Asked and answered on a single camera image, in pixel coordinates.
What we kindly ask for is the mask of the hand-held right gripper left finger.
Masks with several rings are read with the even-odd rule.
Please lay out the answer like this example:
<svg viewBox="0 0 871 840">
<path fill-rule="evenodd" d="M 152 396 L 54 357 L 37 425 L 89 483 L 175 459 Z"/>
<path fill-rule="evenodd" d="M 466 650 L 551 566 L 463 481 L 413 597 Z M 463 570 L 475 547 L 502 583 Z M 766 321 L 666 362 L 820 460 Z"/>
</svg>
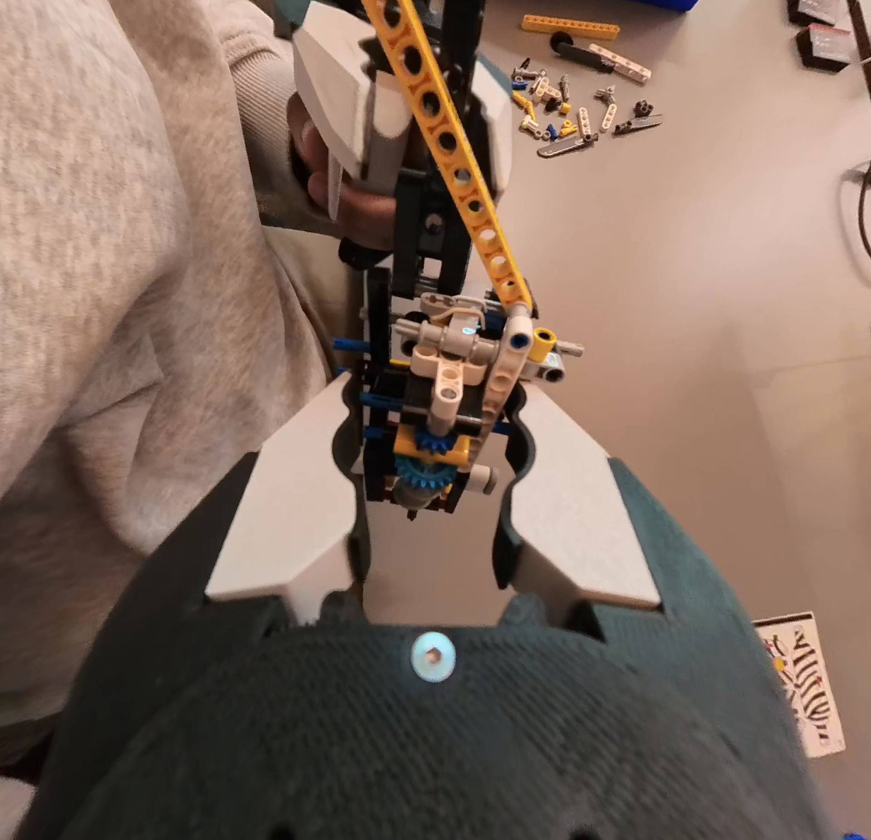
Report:
<svg viewBox="0 0 871 840">
<path fill-rule="evenodd" d="M 210 600 L 277 597 L 310 625 L 329 595 L 364 583 L 360 395 L 345 371 L 265 442 L 206 586 Z"/>
</svg>

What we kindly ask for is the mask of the pile of small lego pieces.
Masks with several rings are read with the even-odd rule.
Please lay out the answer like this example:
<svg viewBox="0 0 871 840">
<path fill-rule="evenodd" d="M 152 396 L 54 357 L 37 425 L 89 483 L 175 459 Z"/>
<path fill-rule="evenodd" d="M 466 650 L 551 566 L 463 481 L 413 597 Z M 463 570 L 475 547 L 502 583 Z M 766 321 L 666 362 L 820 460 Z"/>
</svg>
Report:
<svg viewBox="0 0 871 840">
<path fill-rule="evenodd" d="M 616 73 L 600 74 L 627 79 Z M 652 104 L 644 98 L 634 105 L 627 119 L 618 121 L 617 89 L 615 84 L 608 84 L 593 94 L 594 100 L 604 105 L 603 116 L 596 125 L 589 109 L 572 101 L 568 76 L 562 74 L 553 81 L 545 67 L 533 67 L 530 59 L 522 60 L 512 69 L 510 81 L 513 103 L 522 112 L 519 129 L 540 142 L 538 157 L 541 159 L 592 149 L 606 134 L 618 137 L 658 127 L 662 123 L 662 115 L 655 113 Z"/>
</svg>

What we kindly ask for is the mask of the long yellow lego beam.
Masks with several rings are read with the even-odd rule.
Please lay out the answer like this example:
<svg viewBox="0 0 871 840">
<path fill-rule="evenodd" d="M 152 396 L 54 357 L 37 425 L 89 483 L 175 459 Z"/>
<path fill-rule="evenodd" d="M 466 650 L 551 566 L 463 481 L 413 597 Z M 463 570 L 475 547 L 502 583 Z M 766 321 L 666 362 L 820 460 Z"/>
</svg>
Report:
<svg viewBox="0 0 871 840">
<path fill-rule="evenodd" d="M 618 37 L 621 28 L 611 23 L 525 14 L 520 29 L 548 35 L 560 31 L 584 39 L 613 41 Z"/>
</svg>

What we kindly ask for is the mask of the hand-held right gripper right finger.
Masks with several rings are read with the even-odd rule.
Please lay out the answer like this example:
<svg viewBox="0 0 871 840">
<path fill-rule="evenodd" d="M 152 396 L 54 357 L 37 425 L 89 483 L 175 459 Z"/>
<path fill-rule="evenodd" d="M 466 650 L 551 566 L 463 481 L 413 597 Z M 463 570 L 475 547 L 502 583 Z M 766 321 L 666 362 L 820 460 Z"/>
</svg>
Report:
<svg viewBox="0 0 871 840">
<path fill-rule="evenodd" d="M 497 585 L 540 600 L 558 628 L 583 603 L 661 610 L 610 455 L 534 383 L 517 384 L 505 415 L 514 475 L 492 547 Z"/>
</svg>

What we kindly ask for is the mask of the person's left hand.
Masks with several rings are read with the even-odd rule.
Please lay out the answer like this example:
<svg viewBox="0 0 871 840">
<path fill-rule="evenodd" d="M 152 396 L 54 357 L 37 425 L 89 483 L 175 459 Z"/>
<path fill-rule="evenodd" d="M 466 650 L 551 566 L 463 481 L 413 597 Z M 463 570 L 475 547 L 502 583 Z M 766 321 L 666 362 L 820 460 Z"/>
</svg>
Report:
<svg viewBox="0 0 871 840">
<path fill-rule="evenodd" d="M 332 218 L 328 212 L 328 148 L 298 93 L 289 98 L 287 120 L 290 173 L 304 196 L 308 216 L 335 237 L 367 248 L 392 248 L 396 200 L 345 181 L 336 217 Z"/>
</svg>

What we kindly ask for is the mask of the black and white lego assembly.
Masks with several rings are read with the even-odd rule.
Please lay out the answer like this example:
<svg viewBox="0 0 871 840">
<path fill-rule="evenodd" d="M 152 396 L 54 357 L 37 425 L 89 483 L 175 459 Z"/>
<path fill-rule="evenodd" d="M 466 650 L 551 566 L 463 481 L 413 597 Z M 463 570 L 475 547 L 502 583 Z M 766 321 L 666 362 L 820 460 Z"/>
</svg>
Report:
<svg viewBox="0 0 871 840">
<path fill-rule="evenodd" d="M 575 44 L 569 33 L 564 31 L 556 31 L 550 36 L 550 48 L 561 59 L 580 64 L 596 72 L 616 73 L 638 84 L 646 84 L 652 77 L 652 71 L 642 64 L 626 59 L 597 44 L 582 48 Z"/>
</svg>

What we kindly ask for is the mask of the grey hooded sweatshirt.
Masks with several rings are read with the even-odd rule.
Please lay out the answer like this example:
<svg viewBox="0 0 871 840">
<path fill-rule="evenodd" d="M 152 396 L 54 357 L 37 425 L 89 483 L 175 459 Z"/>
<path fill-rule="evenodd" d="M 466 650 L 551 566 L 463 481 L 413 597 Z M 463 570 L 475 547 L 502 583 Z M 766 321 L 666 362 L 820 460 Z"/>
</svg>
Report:
<svg viewBox="0 0 871 840">
<path fill-rule="evenodd" d="M 142 559 L 326 382 L 203 0 L 1 0 L 2 766 Z"/>
</svg>

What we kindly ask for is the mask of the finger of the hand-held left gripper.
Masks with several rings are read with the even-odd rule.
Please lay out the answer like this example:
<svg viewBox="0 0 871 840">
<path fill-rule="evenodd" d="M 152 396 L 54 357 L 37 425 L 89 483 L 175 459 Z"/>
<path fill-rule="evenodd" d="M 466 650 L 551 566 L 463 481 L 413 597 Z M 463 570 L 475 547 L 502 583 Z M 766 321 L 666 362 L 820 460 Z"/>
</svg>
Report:
<svg viewBox="0 0 871 840">
<path fill-rule="evenodd" d="M 513 150 L 513 90 L 509 77 L 483 54 L 475 56 L 475 103 L 484 127 L 477 159 L 493 197 L 509 183 Z"/>
<path fill-rule="evenodd" d="M 297 90 L 328 149 L 328 213 L 339 214 L 343 177 L 392 195 L 412 111 L 374 28 L 313 1 L 292 36 Z"/>
</svg>

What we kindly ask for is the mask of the dark battery pack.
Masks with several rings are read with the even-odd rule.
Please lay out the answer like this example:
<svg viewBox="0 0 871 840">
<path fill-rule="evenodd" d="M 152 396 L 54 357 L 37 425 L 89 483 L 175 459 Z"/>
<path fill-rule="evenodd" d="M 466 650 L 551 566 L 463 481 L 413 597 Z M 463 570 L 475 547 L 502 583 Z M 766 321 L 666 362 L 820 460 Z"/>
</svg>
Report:
<svg viewBox="0 0 871 840">
<path fill-rule="evenodd" d="M 853 35 L 847 29 L 813 23 L 798 31 L 795 42 L 807 69 L 838 73 L 853 60 Z"/>
<path fill-rule="evenodd" d="M 791 25 L 835 27 L 842 0 L 786 0 Z"/>
</svg>

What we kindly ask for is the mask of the person's left forearm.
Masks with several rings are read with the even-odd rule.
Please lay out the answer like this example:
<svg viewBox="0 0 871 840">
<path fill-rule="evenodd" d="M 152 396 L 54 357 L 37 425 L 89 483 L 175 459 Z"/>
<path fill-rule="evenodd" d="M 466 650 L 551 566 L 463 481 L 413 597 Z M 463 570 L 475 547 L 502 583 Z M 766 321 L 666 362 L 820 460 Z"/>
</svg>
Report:
<svg viewBox="0 0 871 840">
<path fill-rule="evenodd" d="M 291 167 L 288 104 L 296 91 L 292 46 L 248 0 L 203 0 L 234 83 L 255 195 L 267 225 L 331 235 Z"/>
</svg>

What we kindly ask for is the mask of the lego technic crane model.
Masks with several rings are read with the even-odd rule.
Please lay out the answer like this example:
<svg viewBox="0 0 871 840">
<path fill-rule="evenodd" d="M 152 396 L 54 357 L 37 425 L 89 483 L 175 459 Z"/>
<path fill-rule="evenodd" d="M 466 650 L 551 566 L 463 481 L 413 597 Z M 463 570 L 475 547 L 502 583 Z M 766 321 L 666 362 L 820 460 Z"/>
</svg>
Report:
<svg viewBox="0 0 871 840">
<path fill-rule="evenodd" d="M 361 0 L 413 119 L 396 189 L 391 268 L 343 241 L 364 271 L 367 353 L 362 404 L 366 497 L 419 512 L 453 512 L 463 493 L 489 494 L 477 464 L 523 379 L 560 380 L 582 355 L 538 327 L 538 312 L 500 227 L 477 159 L 475 103 L 486 0 Z"/>
</svg>

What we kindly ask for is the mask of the zebra sticker sheet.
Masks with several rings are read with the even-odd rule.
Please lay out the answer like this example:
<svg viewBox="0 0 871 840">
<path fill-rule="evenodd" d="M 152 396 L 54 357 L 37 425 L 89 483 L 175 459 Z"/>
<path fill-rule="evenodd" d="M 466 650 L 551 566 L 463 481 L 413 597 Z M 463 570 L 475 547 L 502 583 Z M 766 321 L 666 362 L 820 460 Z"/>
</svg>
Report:
<svg viewBox="0 0 871 840">
<path fill-rule="evenodd" d="M 758 619 L 754 627 L 773 663 L 807 757 L 844 752 L 846 741 L 814 614 Z"/>
</svg>

